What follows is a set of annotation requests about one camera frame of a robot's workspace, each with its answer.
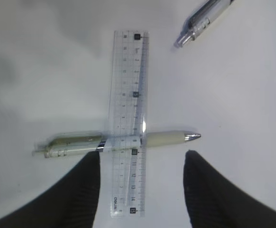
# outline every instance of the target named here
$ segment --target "white pen grip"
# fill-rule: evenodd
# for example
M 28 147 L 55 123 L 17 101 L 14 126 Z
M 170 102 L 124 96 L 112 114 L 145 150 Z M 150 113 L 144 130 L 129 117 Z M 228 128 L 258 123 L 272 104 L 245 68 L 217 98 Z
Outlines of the white pen grip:
M 184 142 L 185 142 L 185 135 L 184 135 L 184 132 L 182 131 L 147 134 L 147 147 L 181 144 Z

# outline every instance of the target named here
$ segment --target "ruler numbers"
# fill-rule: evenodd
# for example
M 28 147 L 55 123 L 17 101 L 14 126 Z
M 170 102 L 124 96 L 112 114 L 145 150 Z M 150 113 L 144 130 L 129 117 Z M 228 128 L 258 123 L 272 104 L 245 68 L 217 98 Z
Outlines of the ruler numbers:
M 146 151 L 144 143 L 133 145 L 144 140 L 147 68 L 148 33 L 115 32 L 110 121 L 114 148 L 121 149 L 113 152 L 112 217 L 144 216 Z

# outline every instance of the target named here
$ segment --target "clear pen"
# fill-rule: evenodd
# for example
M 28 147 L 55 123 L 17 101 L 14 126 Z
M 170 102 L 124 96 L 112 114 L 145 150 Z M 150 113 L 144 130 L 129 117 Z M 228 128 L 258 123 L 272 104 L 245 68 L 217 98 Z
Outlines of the clear pen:
M 183 47 L 187 42 L 194 41 L 208 26 L 224 12 L 234 0 L 209 0 L 189 20 L 188 29 L 177 44 Z

